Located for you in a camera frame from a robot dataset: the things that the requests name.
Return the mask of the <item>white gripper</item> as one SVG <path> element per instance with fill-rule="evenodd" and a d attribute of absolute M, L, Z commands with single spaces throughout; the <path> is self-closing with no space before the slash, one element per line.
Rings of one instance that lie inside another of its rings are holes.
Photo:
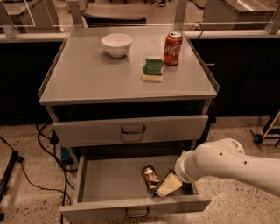
<path fill-rule="evenodd" d="M 175 163 L 175 172 L 178 176 L 174 173 L 169 173 L 164 179 L 164 182 L 157 189 L 157 194 L 160 197 L 165 197 L 169 193 L 178 190 L 182 186 L 182 181 L 185 183 L 193 183 L 200 179 L 200 173 L 197 171 L 193 150 L 184 150 L 182 152 Z"/>

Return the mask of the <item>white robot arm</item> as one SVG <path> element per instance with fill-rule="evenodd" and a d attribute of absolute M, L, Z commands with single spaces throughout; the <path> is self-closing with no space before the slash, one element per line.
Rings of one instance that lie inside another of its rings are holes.
<path fill-rule="evenodd" d="M 245 154 L 233 138 L 223 138 L 183 151 L 175 163 L 175 172 L 168 174 L 157 190 L 160 197 L 178 190 L 182 183 L 193 183 L 214 176 L 234 179 L 265 192 L 280 196 L 280 160 Z"/>

